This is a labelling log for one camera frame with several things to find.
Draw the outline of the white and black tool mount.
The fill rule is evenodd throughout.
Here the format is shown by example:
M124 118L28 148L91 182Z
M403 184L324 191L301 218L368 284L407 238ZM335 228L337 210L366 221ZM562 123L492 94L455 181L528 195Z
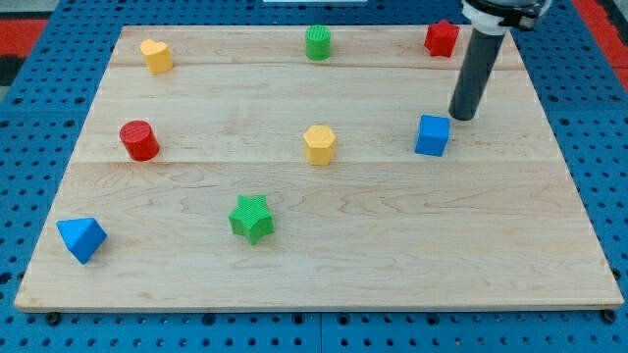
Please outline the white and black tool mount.
M486 35L503 35L511 28L532 30L547 14L551 0L462 0L462 15Z

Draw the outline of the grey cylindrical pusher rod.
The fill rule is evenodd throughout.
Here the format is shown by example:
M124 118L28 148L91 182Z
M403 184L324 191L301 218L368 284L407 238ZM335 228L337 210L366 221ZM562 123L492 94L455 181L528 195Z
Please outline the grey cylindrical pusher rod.
M456 120L475 118L505 34L488 35L473 29L448 112Z

